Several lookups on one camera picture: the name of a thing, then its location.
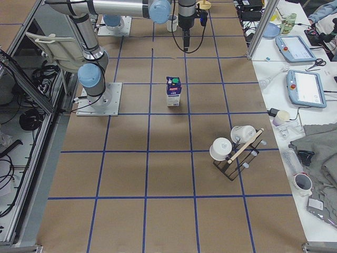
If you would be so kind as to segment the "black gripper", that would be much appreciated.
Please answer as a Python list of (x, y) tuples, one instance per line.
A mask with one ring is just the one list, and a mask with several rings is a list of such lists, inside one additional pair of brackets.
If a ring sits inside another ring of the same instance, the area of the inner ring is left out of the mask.
[(206, 27), (208, 13), (194, 13), (191, 16), (185, 17), (178, 15), (178, 24), (183, 31), (183, 51), (187, 52), (190, 47), (190, 29), (194, 26), (194, 20), (200, 19), (200, 24)]

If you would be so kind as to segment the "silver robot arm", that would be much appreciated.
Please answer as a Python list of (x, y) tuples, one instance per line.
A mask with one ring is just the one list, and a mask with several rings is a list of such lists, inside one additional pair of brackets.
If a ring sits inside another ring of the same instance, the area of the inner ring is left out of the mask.
[[(93, 31), (89, 15), (131, 16), (149, 18), (154, 23), (163, 24), (174, 12), (171, 1), (46, 1), (54, 10), (68, 16), (76, 39), (83, 50), (84, 58), (89, 62), (107, 60)], [(178, 1), (178, 26), (183, 33), (183, 49), (188, 53), (190, 29), (194, 20), (200, 19), (203, 27), (207, 24), (207, 12), (200, 9), (196, 1)]]
[(124, 21), (119, 15), (103, 15), (103, 21), (108, 30), (120, 30), (124, 27)]

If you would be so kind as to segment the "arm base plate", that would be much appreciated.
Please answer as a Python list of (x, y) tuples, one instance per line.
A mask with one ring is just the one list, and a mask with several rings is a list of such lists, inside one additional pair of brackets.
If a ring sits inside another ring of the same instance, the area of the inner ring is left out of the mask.
[(82, 88), (81, 96), (86, 98), (79, 100), (76, 110), (77, 116), (118, 116), (120, 108), (120, 99), (122, 93), (122, 83), (106, 83), (105, 92), (100, 99), (87, 96), (86, 91)]
[(116, 17), (106, 16), (102, 17), (101, 23), (96, 26), (97, 35), (100, 37), (122, 37), (129, 36), (131, 30), (132, 18), (130, 16), (121, 16), (120, 19)]

